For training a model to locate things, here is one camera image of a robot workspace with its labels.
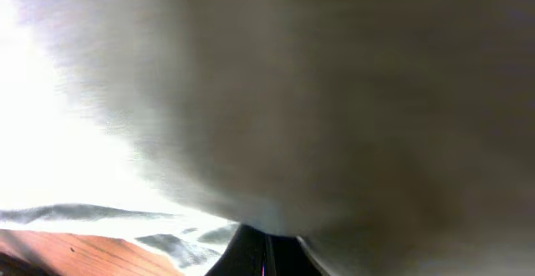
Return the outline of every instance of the wooden surface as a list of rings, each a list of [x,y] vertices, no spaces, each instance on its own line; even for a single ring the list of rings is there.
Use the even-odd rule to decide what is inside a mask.
[[[0,230],[0,253],[61,276],[183,275],[168,258],[111,238]]]

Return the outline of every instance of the black object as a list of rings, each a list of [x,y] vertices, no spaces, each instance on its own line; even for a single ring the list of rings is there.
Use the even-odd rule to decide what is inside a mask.
[[[43,269],[18,258],[0,254],[0,275],[5,276],[52,276]]]
[[[280,238],[240,226],[206,276],[321,276],[295,238]]]

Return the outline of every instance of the wooden floor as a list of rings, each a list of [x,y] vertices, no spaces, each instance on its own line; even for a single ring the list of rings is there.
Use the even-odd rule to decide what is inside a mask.
[[[168,258],[120,239],[0,230],[0,253],[61,276],[183,275]]]

